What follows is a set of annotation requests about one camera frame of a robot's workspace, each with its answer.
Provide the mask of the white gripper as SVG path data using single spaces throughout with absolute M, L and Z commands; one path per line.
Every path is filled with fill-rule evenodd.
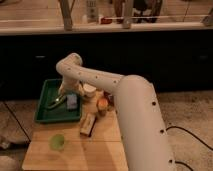
M 59 87 L 58 94 L 66 94 L 68 92 L 74 92 L 80 96 L 84 96 L 84 90 L 81 83 L 76 79 L 68 79 L 66 77 L 62 78 L 62 83 Z

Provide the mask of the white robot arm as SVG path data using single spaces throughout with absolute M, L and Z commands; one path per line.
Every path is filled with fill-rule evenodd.
M 120 75 L 82 66 L 71 53 L 56 64 L 62 76 L 59 92 L 79 81 L 114 96 L 115 110 L 129 171 L 177 171 L 166 126 L 152 83 L 139 75 Z

